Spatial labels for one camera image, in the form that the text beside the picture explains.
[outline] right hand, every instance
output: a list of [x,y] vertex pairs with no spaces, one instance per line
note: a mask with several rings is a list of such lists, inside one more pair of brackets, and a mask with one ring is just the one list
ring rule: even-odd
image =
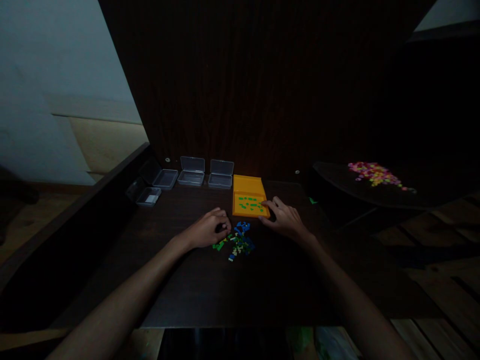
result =
[[268,206],[276,216],[275,222],[272,222],[263,216],[258,217],[261,223],[267,228],[272,229],[280,235],[289,237],[301,245],[303,245],[304,242],[311,242],[312,239],[315,238],[315,236],[305,227],[297,209],[285,205],[278,196],[274,196],[273,201],[262,201],[261,204]]

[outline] plastic container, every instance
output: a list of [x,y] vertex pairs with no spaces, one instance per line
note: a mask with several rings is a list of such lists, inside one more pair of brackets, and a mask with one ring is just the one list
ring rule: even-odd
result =
[[171,190],[174,187],[175,180],[177,180],[178,176],[178,170],[162,169],[152,185],[164,191]]
[[153,156],[143,164],[138,173],[147,184],[163,191],[171,190],[179,176],[178,170],[162,169]]
[[125,195],[139,206],[152,207],[157,202],[162,190],[158,187],[148,187],[141,177],[138,177],[125,192]]
[[205,177],[205,159],[180,156],[182,172],[178,177],[180,185],[201,186]]
[[161,171],[162,167],[158,163],[157,159],[151,156],[147,161],[145,161],[143,166],[138,171],[138,174],[143,180],[146,181],[147,184],[153,185]]
[[234,163],[232,161],[210,160],[210,176],[208,177],[208,187],[218,189],[232,188],[232,174],[234,173]]
[[136,200],[136,204],[140,206],[152,207],[157,202],[161,193],[162,189],[158,187],[146,187]]

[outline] dark wooden table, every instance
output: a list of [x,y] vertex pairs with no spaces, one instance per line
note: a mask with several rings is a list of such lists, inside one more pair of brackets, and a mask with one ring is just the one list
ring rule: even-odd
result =
[[[77,325],[174,235],[220,206],[231,213],[232,190],[175,185],[154,207],[137,207],[124,192],[151,156],[139,148],[0,268],[2,331]],[[388,318],[435,318],[438,308],[368,236],[321,235],[323,217],[296,183],[264,181],[269,199],[298,209],[306,226]],[[182,258],[139,321],[142,327],[339,325],[307,257],[291,240],[256,218],[256,249],[228,261],[221,251],[196,249]]]
[[[319,219],[302,188],[265,181],[266,195],[278,195],[296,207],[305,224],[318,232]],[[232,191],[176,186],[162,193],[153,208],[139,208],[98,271],[52,327],[77,324],[103,298],[140,268],[169,239],[207,211],[229,213]],[[339,324],[325,290],[306,256],[291,240],[251,223],[256,249],[228,261],[232,244],[185,256],[165,281],[143,319],[143,327],[233,327]],[[386,316],[408,318],[436,314],[422,290],[370,238],[334,240],[328,246]]]

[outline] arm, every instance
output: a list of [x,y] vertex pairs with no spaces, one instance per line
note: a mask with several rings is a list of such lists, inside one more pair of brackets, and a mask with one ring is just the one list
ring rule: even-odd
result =
[[[216,233],[219,224],[224,230]],[[231,230],[225,210],[218,207],[205,214],[101,302],[47,359],[110,359],[175,262],[194,248],[216,244]]]
[[297,209],[285,205],[278,197],[264,201],[276,215],[271,222],[260,221],[297,242],[313,262],[336,306],[345,328],[367,359],[415,359],[411,350],[384,318],[379,309],[345,271],[325,252],[316,237],[302,223]]

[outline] wooden board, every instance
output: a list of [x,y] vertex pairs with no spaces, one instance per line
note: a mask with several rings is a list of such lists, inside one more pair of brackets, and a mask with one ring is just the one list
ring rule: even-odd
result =
[[392,320],[391,323],[418,360],[441,360],[435,349],[411,319]]
[[36,204],[25,205],[8,224],[5,243],[0,247],[0,265],[79,197],[42,192]]
[[419,283],[467,339],[480,348],[480,304],[449,278]]
[[147,142],[143,125],[70,117],[90,172],[106,174]]
[[459,271],[457,275],[480,296],[480,261],[477,267]]
[[444,360],[476,360],[475,353],[445,319],[416,319]]
[[480,209],[466,200],[460,199],[432,211],[446,224],[456,225],[456,230],[472,242],[480,242]]
[[422,245],[449,247],[465,244],[465,240],[451,229],[442,228],[442,222],[430,214],[423,214],[403,222],[401,226]]
[[373,152],[367,119],[385,64],[434,0],[99,3],[163,167],[222,159],[298,181],[316,160]]
[[415,246],[414,242],[397,227],[389,227],[379,232],[376,236],[385,246]]

